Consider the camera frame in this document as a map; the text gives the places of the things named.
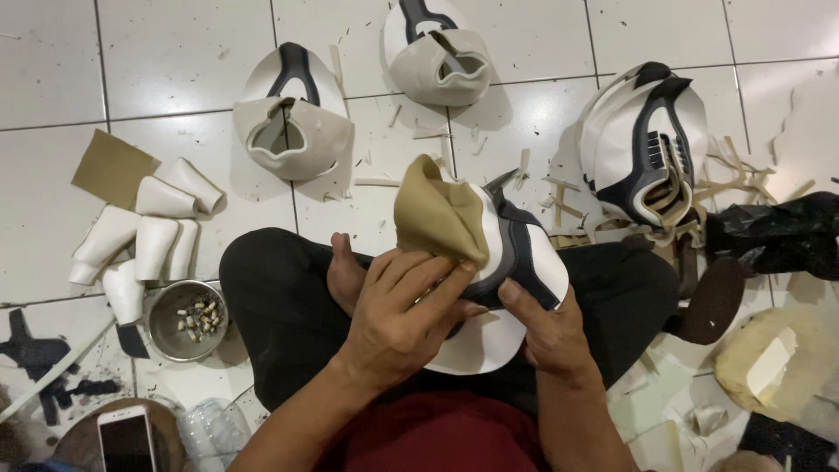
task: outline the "white smartphone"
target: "white smartphone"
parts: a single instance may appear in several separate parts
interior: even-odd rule
[[[96,420],[106,472],[157,472],[149,410],[131,406]]]

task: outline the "white foam tube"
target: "white foam tube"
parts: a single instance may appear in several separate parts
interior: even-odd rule
[[[173,219],[143,217],[137,228],[137,257],[134,278],[156,281],[178,236],[178,222]]]
[[[182,281],[190,276],[190,262],[195,237],[198,235],[198,223],[191,219],[178,220],[178,236],[164,264],[165,281]]]
[[[143,316],[145,283],[134,278],[136,260],[109,265],[102,274],[102,288],[117,322],[133,323]]]
[[[198,201],[198,211],[210,214],[221,201],[221,191],[212,185],[193,165],[183,157],[169,169],[163,180],[171,186],[195,195]]]
[[[137,213],[164,218],[194,218],[198,201],[157,177],[144,177],[137,190]]]
[[[29,400],[32,399],[33,396],[38,395],[47,385],[49,385],[53,380],[59,378],[61,374],[67,370],[68,367],[73,365],[79,356],[82,355],[88,348],[96,342],[97,339],[105,333],[111,326],[113,325],[113,317],[103,317],[102,320],[97,323],[95,326],[91,328],[91,335],[84,342],[77,344],[73,349],[67,353],[66,356],[61,358],[57,364],[53,365],[52,369],[48,371],[40,380],[35,382],[32,388],[26,391],[26,393],[19,396],[15,401],[12,402],[5,410],[0,412],[0,424],[3,424],[6,420],[8,420],[13,414],[17,413],[23,406],[29,403]]]
[[[75,264],[69,281],[90,285],[102,267],[137,235],[140,215],[112,205],[106,206],[85,240],[73,253]]]

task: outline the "hand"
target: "hand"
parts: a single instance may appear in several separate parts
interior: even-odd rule
[[[356,256],[352,253],[349,234],[332,234],[331,242],[332,262],[326,272],[326,288],[329,289],[335,303],[347,316],[352,317],[364,287],[367,271],[358,264]]]
[[[547,312],[521,285],[507,279],[498,288],[498,297],[507,310],[527,327],[524,355],[537,370],[567,380],[571,385],[602,377],[588,350],[582,332],[582,312],[574,297],[574,288],[559,309]]]
[[[457,299],[476,271],[472,262],[458,265],[425,252],[378,256],[332,361],[357,385],[379,393],[407,379],[437,355],[455,324],[488,311]]]

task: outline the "left hand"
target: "left hand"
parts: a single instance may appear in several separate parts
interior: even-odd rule
[[[425,252],[393,249],[378,256],[333,363],[376,392],[407,379],[437,355],[458,322],[487,312],[486,307],[457,298],[476,271],[470,261],[458,265]]]

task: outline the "foot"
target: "foot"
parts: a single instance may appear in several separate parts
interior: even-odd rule
[[[332,299],[352,318],[367,271],[358,265],[356,257],[352,255],[349,234],[332,234],[331,242],[333,256],[326,272],[326,286]]]

